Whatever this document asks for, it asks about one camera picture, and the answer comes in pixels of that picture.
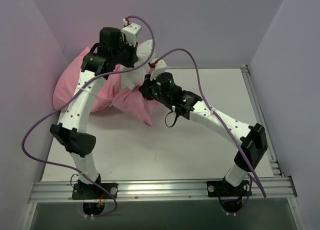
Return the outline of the pink floral pillowcase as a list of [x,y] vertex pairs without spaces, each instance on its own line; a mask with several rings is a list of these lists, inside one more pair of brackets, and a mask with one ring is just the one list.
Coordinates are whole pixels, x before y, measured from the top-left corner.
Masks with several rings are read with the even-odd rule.
[[[62,73],[52,96],[54,109],[61,108],[75,93],[83,58],[89,51],[90,48],[86,47]],[[145,75],[150,72],[150,67],[145,64],[131,72],[110,75],[97,94],[91,111],[97,112],[108,106],[114,106],[120,111],[136,117],[145,125],[152,126],[150,115],[160,104],[155,100],[144,99],[139,92]]]

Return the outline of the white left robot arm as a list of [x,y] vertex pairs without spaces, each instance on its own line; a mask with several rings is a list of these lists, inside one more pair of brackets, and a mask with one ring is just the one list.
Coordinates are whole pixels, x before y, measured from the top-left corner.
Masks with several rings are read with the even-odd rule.
[[100,196],[100,174],[92,151],[96,137],[88,134],[87,123],[94,102],[102,86],[117,65],[133,68],[138,61],[137,36],[141,27],[130,24],[122,29],[104,27],[95,43],[83,57],[74,99],[68,105],[58,124],[52,124],[50,133],[70,153],[79,170],[78,183],[90,200]]

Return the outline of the white pillow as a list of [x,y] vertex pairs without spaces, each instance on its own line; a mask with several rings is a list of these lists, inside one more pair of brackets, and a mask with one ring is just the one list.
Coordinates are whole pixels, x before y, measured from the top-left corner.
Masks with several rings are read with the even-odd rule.
[[[150,56],[153,47],[153,40],[146,40],[141,44],[138,44],[136,55],[138,57],[137,62],[134,64],[134,67],[142,65],[146,59]],[[145,79],[145,75],[149,74],[150,67],[148,63],[137,68],[136,70],[121,73],[120,74],[120,87],[119,90],[123,91],[126,89],[134,90],[139,86]]]

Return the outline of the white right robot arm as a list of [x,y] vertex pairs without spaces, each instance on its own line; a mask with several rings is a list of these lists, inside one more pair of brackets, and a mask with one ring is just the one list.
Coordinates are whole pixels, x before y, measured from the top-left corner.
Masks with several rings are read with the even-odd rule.
[[161,103],[177,117],[202,125],[232,144],[235,148],[232,165],[222,183],[225,195],[232,197],[238,193],[247,175],[274,176],[266,130],[260,123],[244,123],[209,106],[202,96],[177,85],[170,72],[157,77],[146,74],[139,91],[146,100]]

